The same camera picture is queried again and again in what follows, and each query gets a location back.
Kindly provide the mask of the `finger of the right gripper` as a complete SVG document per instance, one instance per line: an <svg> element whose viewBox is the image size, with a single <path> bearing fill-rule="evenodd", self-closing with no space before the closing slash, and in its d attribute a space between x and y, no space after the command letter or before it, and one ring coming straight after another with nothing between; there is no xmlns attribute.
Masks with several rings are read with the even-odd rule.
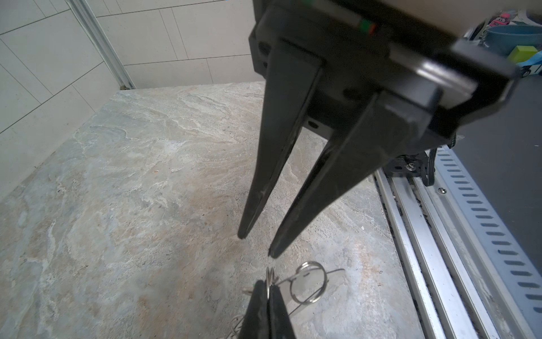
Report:
<svg viewBox="0 0 542 339"><path fill-rule="evenodd" d="M320 212L397 156L442 145L430 121L427 111L395 95L373 94L354 122L326 144L280 224L269 256L279 258Z"/></svg>
<svg viewBox="0 0 542 339"><path fill-rule="evenodd" d="M253 229L292 152L322 64L321 59L285 41L279 41L270 53L257 161L238 229L240 239Z"/></svg>

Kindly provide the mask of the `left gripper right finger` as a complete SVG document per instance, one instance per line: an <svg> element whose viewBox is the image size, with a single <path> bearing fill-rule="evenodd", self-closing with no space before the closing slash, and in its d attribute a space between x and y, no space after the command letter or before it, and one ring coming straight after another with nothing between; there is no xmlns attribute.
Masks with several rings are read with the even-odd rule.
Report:
<svg viewBox="0 0 542 339"><path fill-rule="evenodd" d="M271 339L296 339L282 293L276 285L270 287L269 330Z"/></svg>

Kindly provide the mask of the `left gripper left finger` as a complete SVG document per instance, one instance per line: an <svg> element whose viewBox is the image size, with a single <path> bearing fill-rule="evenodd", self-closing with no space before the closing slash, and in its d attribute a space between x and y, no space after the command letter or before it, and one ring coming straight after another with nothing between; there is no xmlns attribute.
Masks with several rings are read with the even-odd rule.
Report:
<svg viewBox="0 0 542 339"><path fill-rule="evenodd" d="M265 281L257 281L242 321L239 339L268 339L268 289Z"/></svg>

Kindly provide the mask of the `perforated vent strip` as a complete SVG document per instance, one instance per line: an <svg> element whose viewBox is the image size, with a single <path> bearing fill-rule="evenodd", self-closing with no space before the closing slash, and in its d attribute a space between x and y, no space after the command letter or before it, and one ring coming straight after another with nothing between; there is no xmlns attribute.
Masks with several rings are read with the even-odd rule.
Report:
<svg viewBox="0 0 542 339"><path fill-rule="evenodd" d="M541 275L458 157L440 148L436 170L526 317L541 321Z"/></svg>

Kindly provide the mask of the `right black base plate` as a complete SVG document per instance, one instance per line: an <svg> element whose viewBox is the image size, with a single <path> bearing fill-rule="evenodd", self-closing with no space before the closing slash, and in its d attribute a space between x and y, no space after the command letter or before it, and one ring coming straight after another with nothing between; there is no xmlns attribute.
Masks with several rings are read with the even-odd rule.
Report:
<svg viewBox="0 0 542 339"><path fill-rule="evenodd" d="M383 172L389 176L423 177L427 175L429 157L425 152L413 155L399 155L383 166Z"/></svg>

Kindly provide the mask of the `aluminium mounting rail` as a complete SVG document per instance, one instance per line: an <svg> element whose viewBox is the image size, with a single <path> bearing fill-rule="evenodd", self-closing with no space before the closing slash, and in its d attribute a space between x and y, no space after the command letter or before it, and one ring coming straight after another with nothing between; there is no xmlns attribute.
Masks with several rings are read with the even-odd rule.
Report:
<svg viewBox="0 0 542 339"><path fill-rule="evenodd" d="M438 175L375 173L422 329L427 338L540 338Z"/></svg>

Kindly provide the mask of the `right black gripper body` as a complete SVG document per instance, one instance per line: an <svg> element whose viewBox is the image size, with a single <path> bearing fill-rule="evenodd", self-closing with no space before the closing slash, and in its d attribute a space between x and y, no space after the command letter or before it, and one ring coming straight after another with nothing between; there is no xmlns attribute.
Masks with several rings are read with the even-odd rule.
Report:
<svg viewBox="0 0 542 339"><path fill-rule="evenodd" d="M430 114L446 144L466 124L496 113L517 84L501 56L379 1L255 1L249 36L265 80L270 53L285 41L322 60L306 127L332 138L385 91Z"/></svg>

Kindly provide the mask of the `metal key holder plate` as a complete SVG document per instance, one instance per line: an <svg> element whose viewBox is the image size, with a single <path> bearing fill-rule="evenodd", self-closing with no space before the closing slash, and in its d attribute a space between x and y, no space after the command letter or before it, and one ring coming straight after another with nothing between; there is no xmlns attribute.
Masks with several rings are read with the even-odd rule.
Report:
<svg viewBox="0 0 542 339"><path fill-rule="evenodd" d="M336 287L346 282L345 276L346 271L342 268L324 271L321 268L309 267L278 281L277 286L282 293L289 316L304 313L307 307L330 295Z"/></svg>

